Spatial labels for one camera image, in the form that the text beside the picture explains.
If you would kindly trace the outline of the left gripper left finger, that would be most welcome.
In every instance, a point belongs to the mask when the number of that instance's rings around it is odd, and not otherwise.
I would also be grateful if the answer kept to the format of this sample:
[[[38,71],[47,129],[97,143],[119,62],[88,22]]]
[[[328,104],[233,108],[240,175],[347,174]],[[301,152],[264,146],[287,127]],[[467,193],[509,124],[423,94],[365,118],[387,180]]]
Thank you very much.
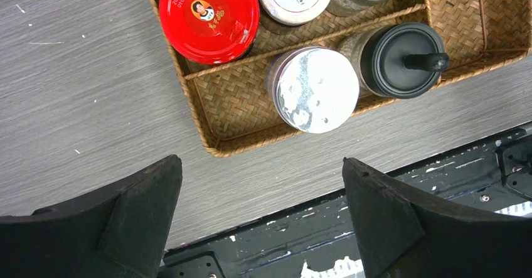
[[[182,182],[172,154],[30,215],[1,217],[1,276],[157,276]]]

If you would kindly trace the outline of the woven bamboo divided tray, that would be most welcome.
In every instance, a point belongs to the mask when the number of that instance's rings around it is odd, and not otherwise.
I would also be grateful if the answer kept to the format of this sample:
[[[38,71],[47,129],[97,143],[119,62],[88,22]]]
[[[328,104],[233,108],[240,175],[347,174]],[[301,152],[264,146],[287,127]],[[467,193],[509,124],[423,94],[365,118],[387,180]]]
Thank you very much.
[[[328,134],[531,53],[531,0],[334,1],[149,0],[208,153]]]

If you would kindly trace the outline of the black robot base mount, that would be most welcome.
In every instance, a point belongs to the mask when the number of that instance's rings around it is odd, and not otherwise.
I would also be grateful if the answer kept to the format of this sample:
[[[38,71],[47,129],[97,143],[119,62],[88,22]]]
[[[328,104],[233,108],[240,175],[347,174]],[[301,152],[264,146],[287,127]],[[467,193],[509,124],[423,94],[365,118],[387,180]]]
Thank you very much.
[[[170,250],[159,277],[530,277],[531,124]]]

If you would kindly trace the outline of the blue label seasoning jar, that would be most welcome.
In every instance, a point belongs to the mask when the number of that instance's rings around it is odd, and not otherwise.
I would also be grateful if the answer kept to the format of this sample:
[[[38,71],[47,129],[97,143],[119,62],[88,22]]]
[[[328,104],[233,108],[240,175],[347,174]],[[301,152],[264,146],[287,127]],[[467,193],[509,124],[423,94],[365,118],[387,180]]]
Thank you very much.
[[[266,71],[264,86],[281,119],[310,134],[343,125],[355,111],[361,90],[350,60],[322,46],[279,55]]]

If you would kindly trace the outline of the red cap bottle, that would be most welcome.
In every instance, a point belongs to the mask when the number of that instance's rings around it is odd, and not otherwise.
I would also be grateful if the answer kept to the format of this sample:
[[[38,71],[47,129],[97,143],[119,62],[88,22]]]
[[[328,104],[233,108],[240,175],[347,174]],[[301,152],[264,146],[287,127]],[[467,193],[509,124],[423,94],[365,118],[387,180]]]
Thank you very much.
[[[183,57],[219,65],[250,51],[260,19],[258,0],[159,0],[162,30]]]

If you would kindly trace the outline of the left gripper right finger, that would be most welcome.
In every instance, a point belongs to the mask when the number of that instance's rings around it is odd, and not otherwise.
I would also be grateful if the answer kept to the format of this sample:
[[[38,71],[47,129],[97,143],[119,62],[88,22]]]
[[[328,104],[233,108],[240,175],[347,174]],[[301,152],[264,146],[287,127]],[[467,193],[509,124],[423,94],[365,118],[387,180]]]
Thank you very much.
[[[366,277],[530,277],[531,219],[454,203],[344,158]]]

